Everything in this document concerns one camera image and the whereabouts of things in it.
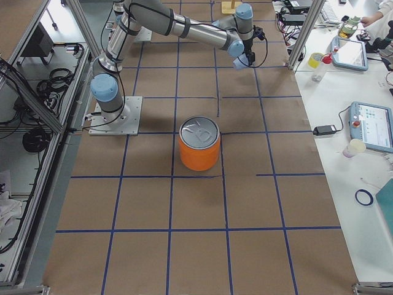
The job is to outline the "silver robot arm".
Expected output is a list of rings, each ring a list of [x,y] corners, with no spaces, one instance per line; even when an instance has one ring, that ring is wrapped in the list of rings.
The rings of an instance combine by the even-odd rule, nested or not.
[[[142,28],[226,51],[235,58],[233,63],[237,69],[248,68],[255,63],[252,46],[258,29],[253,24],[253,11],[249,4],[241,4],[233,15],[212,24],[177,14],[161,1],[124,1],[123,9],[106,49],[91,66],[90,90],[101,109],[103,125],[122,123],[128,116],[120,72],[125,52]]]

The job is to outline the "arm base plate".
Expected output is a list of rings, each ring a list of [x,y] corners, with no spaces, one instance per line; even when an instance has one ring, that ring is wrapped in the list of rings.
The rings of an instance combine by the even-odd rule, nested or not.
[[[142,27],[138,35],[135,37],[134,42],[150,42],[152,40],[152,31]]]
[[[92,127],[88,133],[91,136],[137,136],[142,109],[141,96],[126,96],[125,105],[114,113],[102,112],[98,103],[95,105],[97,116],[91,120]]]

